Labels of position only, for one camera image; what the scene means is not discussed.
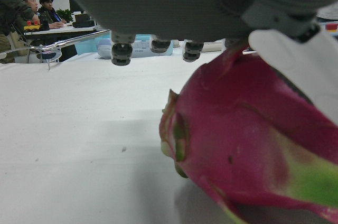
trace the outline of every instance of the yellow object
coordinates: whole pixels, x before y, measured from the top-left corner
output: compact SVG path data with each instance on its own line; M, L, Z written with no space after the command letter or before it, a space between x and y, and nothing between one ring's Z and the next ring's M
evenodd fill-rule
M23 30L39 30L40 27L41 27L40 25L24 26Z

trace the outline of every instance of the dragon fruit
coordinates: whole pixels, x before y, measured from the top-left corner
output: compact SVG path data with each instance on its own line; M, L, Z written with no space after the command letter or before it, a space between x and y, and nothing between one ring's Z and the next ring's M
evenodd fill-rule
M236 223L240 206L306 209L338 223L338 127L247 42L170 91L162 152Z

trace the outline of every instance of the computer monitor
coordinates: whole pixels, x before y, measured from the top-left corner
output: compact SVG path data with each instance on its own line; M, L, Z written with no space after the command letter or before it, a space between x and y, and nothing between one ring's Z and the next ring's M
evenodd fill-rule
M72 13L81 12L83 14L84 12L84 9L75 0L69 0L69 6Z

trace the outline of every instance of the dark jacket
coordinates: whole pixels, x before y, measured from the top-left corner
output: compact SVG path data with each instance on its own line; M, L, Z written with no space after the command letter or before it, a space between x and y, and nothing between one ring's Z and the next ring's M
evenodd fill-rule
M0 0L0 34L8 35L18 14L31 19L34 13L23 0Z
M37 11L40 15L45 15L47 17L48 23L61 22L61 17L56 13L55 9L48 10L44 7L40 7Z

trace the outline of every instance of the desk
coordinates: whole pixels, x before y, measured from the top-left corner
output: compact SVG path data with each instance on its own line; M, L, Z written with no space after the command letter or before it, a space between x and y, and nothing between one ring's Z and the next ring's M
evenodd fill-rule
M34 38L34 39L41 39L45 38L46 36L80 36L80 35L86 35L93 33L97 30L96 26L93 27L73 27L73 26L66 26L66 27L61 27L59 29L51 29L47 31L36 31L36 32L27 32L24 35L29 39L29 38Z
M25 37L27 39L34 40L40 39L44 42L44 44L51 44L56 41L75 38L77 36L94 33L96 31L97 31L96 26L79 27L79 28L75 28L73 26L66 26L61 27L59 29L51 29L48 31L27 32L25 33ZM61 51L62 51L62 57L60 58L61 62L77 54L74 45L62 48Z
M160 150L180 56L0 64L0 223L233 224Z

